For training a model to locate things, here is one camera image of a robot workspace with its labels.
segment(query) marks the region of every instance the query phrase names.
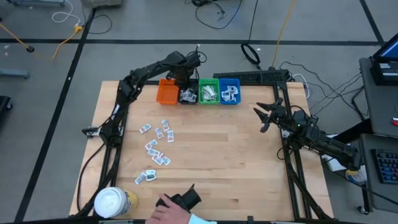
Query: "wooden table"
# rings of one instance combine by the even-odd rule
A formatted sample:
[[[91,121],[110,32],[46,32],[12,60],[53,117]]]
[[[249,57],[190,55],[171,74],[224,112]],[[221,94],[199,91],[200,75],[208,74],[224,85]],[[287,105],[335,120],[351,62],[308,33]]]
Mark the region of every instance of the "wooden table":
[[[111,114],[117,86],[116,81],[103,82],[93,125],[101,124]],[[288,87],[291,104],[308,112],[303,85],[288,83]],[[285,163],[276,156],[281,148],[278,127],[271,125],[268,132],[260,133],[262,124],[253,111],[256,102],[274,102],[272,87],[242,86],[242,102],[236,106],[160,105],[155,101],[156,94],[156,85],[145,86],[129,108],[116,185],[136,193],[139,203],[136,210],[121,218],[149,218],[158,193],[183,194],[195,184],[203,201],[192,212],[199,217],[247,220],[247,216],[252,215],[259,221],[294,219]],[[154,129],[162,127],[163,119],[167,119],[174,130],[175,142],[168,143],[167,138],[162,138],[155,149],[172,160],[168,166],[158,166],[144,147],[157,139]],[[139,128],[144,124],[151,124],[152,129],[140,134]],[[100,138],[88,140],[82,165],[101,144]],[[332,217],[319,156],[306,149],[300,153],[307,188]],[[104,149],[89,163],[83,175],[82,206],[98,186],[103,156]],[[136,185],[134,180],[146,169],[156,169],[157,180]],[[297,198],[303,216],[300,194]],[[76,193],[70,213],[76,213]]]

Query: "sleeve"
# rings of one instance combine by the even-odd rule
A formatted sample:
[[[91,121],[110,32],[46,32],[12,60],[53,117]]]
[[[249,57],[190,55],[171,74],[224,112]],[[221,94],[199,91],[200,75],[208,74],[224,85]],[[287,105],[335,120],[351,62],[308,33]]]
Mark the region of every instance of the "sleeve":
[[[208,222],[192,214],[188,224],[217,224],[217,222]]]

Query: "plastic bin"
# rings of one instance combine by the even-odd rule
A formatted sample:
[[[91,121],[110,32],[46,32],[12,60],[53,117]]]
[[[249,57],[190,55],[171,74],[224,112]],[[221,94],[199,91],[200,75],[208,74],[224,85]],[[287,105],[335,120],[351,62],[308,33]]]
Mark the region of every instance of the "plastic bin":
[[[223,105],[236,105],[241,102],[241,83],[238,78],[220,78],[220,94],[228,89],[227,86],[236,86],[238,94],[235,96],[236,101],[225,101],[220,97],[220,103]]]
[[[205,101],[203,99],[203,94],[201,89],[204,86],[212,86],[217,94],[217,99],[215,101]],[[214,105],[220,102],[220,87],[218,86],[218,79],[217,78],[201,78],[199,79],[199,102],[204,105]]]
[[[178,102],[182,105],[195,105],[196,103],[198,103],[199,101],[199,95],[198,95],[198,90],[199,90],[199,81],[197,79],[191,79],[191,89],[195,92],[196,96],[197,96],[197,100],[196,102],[189,102],[189,101],[185,101],[185,100],[180,100],[180,95],[181,95],[181,89],[178,91]]]
[[[176,105],[180,88],[174,85],[175,80],[160,79],[156,101],[162,105]]]

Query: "keyboard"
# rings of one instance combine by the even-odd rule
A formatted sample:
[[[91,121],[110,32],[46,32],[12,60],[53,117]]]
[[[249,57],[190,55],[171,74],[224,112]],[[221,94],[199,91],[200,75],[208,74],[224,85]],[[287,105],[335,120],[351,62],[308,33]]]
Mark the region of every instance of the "keyboard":
[[[398,184],[398,150],[371,149],[379,180],[383,184]]]
[[[238,78],[243,84],[273,84],[275,82],[286,82],[289,78],[289,71],[287,69],[282,69],[253,72],[215,73],[213,78]]]

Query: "human hand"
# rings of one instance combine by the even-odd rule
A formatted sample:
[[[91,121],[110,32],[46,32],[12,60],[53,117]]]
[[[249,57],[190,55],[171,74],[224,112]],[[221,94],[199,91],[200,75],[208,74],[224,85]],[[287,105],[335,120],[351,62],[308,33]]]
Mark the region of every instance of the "human hand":
[[[191,214],[172,202],[166,195],[159,194],[160,199],[168,206],[159,205],[145,224],[188,224]]]

